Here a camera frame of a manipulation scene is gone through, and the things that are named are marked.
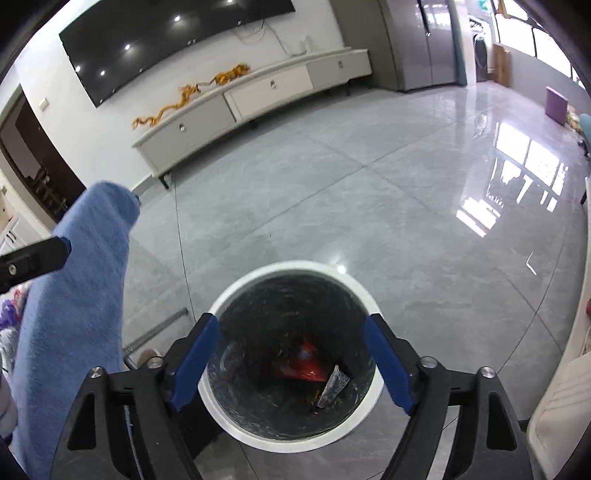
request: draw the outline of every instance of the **glossy floor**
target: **glossy floor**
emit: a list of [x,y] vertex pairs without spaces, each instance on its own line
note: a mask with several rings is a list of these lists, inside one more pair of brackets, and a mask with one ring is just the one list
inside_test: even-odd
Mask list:
[[[339,265],[388,324],[446,367],[500,371],[519,418],[560,359],[580,292],[589,172],[576,136],[494,83],[310,99],[231,135],[142,195],[125,283],[124,341],[281,260]],[[184,316],[152,344],[186,334]],[[431,476],[440,478],[448,424]],[[349,436],[278,455],[222,436],[206,480],[366,480],[406,418],[386,393]]]

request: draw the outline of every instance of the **golden dragon figurine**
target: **golden dragon figurine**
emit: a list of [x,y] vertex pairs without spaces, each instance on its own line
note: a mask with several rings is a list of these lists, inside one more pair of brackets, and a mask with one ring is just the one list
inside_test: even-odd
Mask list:
[[164,115],[165,112],[167,112],[168,110],[178,110],[179,108],[184,107],[185,105],[187,105],[191,101],[191,97],[193,95],[195,95],[196,93],[201,93],[201,90],[199,89],[199,87],[209,86],[214,82],[217,85],[225,85],[225,84],[231,82],[232,80],[237,79],[238,77],[244,77],[245,75],[247,75],[250,72],[251,72],[250,65],[247,65],[246,63],[239,63],[232,70],[229,70],[228,72],[218,73],[212,79],[211,82],[208,82],[208,83],[197,82],[197,83],[195,83],[195,85],[182,86],[181,88],[179,88],[179,90],[181,91],[181,101],[180,102],[163,106],[160,109],[160,111],[158,112],[158,115],[156,115],[156,116],[145,116],[143,118],[142,117],[136,118],[133,122],[131,122],[131,128],[135,130],[138,127],[138,125],[145,125],[145,124],[148,124],[148,126],[150,126],[150,127],[154,127],[154,126],[158,125],[160,120],[162,120],[162,116]]

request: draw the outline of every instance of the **light switch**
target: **light switch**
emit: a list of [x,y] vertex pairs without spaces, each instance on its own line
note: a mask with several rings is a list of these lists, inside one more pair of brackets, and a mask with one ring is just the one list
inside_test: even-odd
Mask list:
[[41,109],[41,112],[45,111],[45,109],[49,106],[49,101],[47,100],[47,97],[43,97],[43,100],[41,100],[41,102],[39,102],[39,108]]

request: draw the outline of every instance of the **washing machine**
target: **washing machine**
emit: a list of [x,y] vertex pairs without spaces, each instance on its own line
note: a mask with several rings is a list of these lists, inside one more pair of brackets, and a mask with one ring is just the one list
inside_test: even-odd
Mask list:
[[476,60],[476,81],[485,82],[488,80],[488,48],[485,28],[482,22],[473,17],[470,18],[470,28],[472,29],[472,44]]

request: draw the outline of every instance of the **black tv screen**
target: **black tv screen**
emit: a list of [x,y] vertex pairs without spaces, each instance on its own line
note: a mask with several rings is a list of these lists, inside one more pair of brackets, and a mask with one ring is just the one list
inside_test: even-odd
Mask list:
[[291,0],[100,0],[60,38],[84,89],[99,106],[182,48],[294,11]]

